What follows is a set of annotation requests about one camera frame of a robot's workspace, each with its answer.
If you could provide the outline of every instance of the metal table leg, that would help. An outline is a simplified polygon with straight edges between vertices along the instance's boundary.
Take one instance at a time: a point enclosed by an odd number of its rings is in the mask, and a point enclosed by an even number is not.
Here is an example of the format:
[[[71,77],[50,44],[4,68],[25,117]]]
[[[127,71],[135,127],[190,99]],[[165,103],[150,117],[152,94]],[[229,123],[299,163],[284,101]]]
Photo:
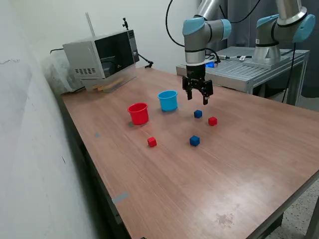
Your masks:
[[[299,102],[301,91],[304,85],[305,72],[308,63],[308,55],[305,56],[301,65],[294,67],[287,95],[287,104],[296,106]]]
[[[319,198],[307,230],[305,239],[319,239]]]

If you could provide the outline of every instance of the robotic arm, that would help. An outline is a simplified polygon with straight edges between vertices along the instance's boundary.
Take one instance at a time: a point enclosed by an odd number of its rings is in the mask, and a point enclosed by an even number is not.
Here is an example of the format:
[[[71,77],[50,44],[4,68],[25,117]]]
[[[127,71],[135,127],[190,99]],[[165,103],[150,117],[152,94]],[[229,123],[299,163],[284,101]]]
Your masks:
[[[209,42],[227,39],[231,23],[226,19],[212,20],[221,0],[203,0],[198,14],[186,20],[183,26],[187,77],[183,77],[183,89],[189,100],[192,89],[203,95],[203,104],[208,104],[213,95],[213,83],[205,80],[205,48]],[[280,61],[279,41],[302,42],[312,33],[316,18],[307,14],[301,0],[276,0],[279,14],[264,17],[257,22],[256,62]]]
[[[212,18],[219,8],[220,0],[203,0],[198,14],[186,20],[183,26],[187,77],[183,77],[183,89],[187,98],[192,99],[192,89],[198,89],[203,95],[203,104],[213,95],[213,82],[205,80],[205,48],[209,42],[227,39],[231,33],[229,20]]]

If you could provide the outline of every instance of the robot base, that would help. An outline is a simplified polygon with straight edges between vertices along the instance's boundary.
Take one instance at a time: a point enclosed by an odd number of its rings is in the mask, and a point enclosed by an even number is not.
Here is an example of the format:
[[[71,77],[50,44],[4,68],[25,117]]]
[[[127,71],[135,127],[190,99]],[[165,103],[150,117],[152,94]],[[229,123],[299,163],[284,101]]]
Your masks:
[[[268,47],[256,46],[253,58],[245,61],[243,65],[272,70],[286,64],[289,60],[289,57],[280,54],[278,45]]]

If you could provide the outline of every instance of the blue cup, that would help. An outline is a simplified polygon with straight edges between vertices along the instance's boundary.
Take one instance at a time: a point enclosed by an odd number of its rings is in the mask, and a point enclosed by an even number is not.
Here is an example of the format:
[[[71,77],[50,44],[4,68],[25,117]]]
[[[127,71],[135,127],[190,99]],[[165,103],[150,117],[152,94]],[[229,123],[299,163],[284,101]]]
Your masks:
[[[162,111],[173,111],[177,109],[177,92],[163,91],[158,95]]]

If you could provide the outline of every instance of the red cup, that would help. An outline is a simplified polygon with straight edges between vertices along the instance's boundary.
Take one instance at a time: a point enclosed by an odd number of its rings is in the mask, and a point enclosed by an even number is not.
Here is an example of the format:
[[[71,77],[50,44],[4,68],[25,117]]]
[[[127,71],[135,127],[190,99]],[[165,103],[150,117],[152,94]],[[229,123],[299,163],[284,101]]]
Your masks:
[[[149,121],[148,104],[136,103],[128,108],[131,114],[132,123],[135,125],[145,124]]]

